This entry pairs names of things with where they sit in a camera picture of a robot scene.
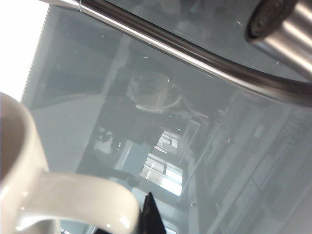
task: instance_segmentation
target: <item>window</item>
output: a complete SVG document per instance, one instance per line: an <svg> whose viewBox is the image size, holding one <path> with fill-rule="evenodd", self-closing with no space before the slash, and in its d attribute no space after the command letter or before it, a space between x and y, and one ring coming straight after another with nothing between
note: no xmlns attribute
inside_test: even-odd
<svg viewBox="0 0 312 234"><path fill-rule="evenodd" d="M140 175L167 191L180 196L182 191L182 170L161 161L160 158L149 154Z"/></svg>
<svg viewBox="0 0 312 234"><path fill-rule="evenodd" d="M166 220L162 220L162 223L165 226L165 230L167 232L167 234L177 234L178 233L178 228L176 225L166 221Z"/></svg>
<svg viewBox="0 0 312 234"><path fill-rule="evenodd" d="M159 141L157 143L157 146L163 148L163 144L171 145L172 147L177 149L178 140L174 139L173 137L163 133L161 134L161 137L159 138Z"/></svg>
<svg viewBox="0 0 312 234"><path fill-rule="evenodd" d="M165 227L165 230L167 234L176 234L176 232L174 230L171 230L170 228Z"/></svg>

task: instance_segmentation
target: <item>metal pipe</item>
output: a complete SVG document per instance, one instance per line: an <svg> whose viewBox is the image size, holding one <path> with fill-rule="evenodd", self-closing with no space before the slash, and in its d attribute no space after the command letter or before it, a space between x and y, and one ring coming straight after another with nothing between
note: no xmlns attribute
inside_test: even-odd
<svg viewBox="0 0 312 234"><path fill-rule="evenodd" d="M53 2L60 0L43 1L54 4ZM312 84L273 76L232 62L105 0L81 0L79 10L173 58L240 88L286 104L312 107Z"/></svg>
<svg viewBox="0 0 312 234"><path fill-rule="evenodd" d="M312 1L262 0L246 40L312 81Z"/></svg>

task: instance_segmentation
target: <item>white mug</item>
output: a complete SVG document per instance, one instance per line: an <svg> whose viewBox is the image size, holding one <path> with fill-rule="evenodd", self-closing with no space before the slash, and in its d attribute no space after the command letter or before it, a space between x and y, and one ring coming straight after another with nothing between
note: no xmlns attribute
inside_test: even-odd
<svg viewBox="0 0 312 234"><path fill-rule="evenodd" d="M139 77L138 89L135 97L136 107L150 113L163 113L164 110L175 106L181 100L164 105L169 90L173 87L169 77L158 72L142 72Z"/></svg>
<svg viewBox="0 0 312 234"><path fill-rule="evenodd" d="M102 178L50 173L30 113L7 95L0 98L1 233L24 233L51 219L89 223L113 234L137 232L140 210L130 191Z"/></svg>

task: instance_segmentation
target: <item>glass panel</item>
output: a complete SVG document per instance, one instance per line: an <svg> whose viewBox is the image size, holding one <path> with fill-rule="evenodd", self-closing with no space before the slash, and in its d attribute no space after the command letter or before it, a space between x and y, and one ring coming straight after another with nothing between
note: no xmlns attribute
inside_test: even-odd
<svg viewBox="0 0 312 234"><path fill-rule="evenodd" d="M178 171L176 171L170 167L167 167L166 175L182 184L182 173L180 173L180 172L178 172Z"/></svg>
<svg viewBox="0 0 312 234"><path fill-rule="evenodd" d="M257 0L115 2L227 58L298 77L243 41ZM179 233L302 233L312 203L309 109L240 90L56 7L22 102L51 171L115 181L140 204L152 192ZM160 148L163 134L171 144Z"/></svg>
<svg viewBox="0 0 312 234"><path fill-rule="evenodd" d="M146 159L145 165L147 165L147 166L149 166L149 167L151 167L151 168L153 168L153 169L155 169L161 173L164 172L165 166L163 164L149 158L149 157Z"/></svg>

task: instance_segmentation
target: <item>black object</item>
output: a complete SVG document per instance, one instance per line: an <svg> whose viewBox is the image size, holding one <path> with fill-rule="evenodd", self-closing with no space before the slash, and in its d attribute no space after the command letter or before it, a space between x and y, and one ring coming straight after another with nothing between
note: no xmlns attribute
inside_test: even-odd
<svg viewBox="0 0 312 234"><path fill-rule="evenodd" d="M139 226L141 234L166 234L165 227L162 223L160 213L157 209L152 193L148 193L145 197ZM109 233L102 229L97 229L95 234Z"/></svg>

